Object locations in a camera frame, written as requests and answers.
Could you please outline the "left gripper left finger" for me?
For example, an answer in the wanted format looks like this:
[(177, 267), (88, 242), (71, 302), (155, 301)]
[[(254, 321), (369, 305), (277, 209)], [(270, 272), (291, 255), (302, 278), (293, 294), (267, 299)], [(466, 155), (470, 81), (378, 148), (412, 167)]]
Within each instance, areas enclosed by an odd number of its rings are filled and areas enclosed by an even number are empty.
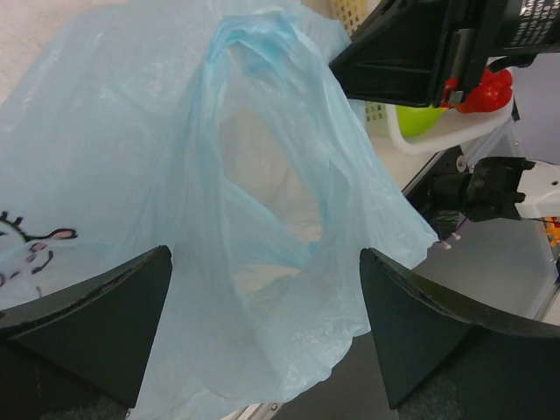
[(172, 274), (154, 248), (106, 273), (1, 312), (1, 404), (133, 407)]

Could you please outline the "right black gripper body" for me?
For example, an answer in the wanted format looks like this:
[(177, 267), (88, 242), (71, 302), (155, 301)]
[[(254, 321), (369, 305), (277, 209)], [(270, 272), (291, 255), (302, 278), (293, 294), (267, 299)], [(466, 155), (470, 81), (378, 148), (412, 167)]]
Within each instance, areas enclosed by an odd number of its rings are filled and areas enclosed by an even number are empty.
[(535, 56), (559, 52), (558, 1), (449, 1), (443, 50), (430, 103), (456, 104), (482, 79), (487, 61), (494, 70), (527, 67)]

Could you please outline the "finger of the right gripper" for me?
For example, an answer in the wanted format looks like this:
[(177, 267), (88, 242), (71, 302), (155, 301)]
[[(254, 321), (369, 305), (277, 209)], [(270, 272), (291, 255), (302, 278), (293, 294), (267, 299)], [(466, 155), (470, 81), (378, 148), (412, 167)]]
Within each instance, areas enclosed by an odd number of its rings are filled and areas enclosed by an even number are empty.
[(329, 67), (350, 99), (424, 107), (443, 96), (450, 20), (373, 17), (364, 21)]
[(367, 37), (404, 39), (420, 32), (413, 12), (418, 1), (381, 1), (353, 33), (352, 39)]

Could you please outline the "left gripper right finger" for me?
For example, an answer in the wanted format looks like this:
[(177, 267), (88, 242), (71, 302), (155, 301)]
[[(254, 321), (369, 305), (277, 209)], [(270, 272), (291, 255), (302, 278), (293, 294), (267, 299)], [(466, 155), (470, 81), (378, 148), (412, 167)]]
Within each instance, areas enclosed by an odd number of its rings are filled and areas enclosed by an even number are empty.
[(393, 410), (556, 410), (559, 328), (360, 253), (360, 284)]

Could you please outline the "green fake apple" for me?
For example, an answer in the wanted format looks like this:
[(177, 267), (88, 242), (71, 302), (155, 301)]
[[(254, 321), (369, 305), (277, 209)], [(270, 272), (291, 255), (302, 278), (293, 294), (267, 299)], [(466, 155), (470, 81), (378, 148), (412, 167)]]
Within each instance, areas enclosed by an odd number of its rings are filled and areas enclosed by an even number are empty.
[(413, 108), (397, 105), (395, 107), (399, 130), (404, 137), (416, 137), (430, 130), (441, 118), (447, 108)]

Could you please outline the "light blue plastic bag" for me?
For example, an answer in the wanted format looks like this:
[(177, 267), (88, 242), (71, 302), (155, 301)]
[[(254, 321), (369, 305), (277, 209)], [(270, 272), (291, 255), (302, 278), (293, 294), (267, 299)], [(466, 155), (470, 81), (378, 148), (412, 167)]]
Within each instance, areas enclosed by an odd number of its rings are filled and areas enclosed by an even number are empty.
[(297, 1), (129, 1), (69, 20), (1, 107), (2, 307), (165, 245), (171, 284), (134, 419), (285, 403), (369, 331), (359, 259), (436, 235)]

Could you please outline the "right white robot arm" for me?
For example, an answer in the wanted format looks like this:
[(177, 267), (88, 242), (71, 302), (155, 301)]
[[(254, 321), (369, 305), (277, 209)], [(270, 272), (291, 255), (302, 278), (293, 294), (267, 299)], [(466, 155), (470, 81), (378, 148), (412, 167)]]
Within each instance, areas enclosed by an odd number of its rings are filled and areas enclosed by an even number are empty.
[[(354, 100), (482, 113), (511, 104), (510, 67), (558, 50), (556, 1), (382, 1), (330, 68)], [(485, 157), (436, 178), (430, 197), (471, 221), (556, 217), (559, 168)]]

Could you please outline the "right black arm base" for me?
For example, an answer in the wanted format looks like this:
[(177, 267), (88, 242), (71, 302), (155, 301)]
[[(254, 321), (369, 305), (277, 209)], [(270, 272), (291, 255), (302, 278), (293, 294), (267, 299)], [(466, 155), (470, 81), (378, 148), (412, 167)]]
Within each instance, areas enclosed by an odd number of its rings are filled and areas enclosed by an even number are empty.
[(423, 179), (419, 213), (445, 241), (456, 233), (463, 219), (460, 213), (461, 194), (471, 173), (459, 146), (446, 151)]

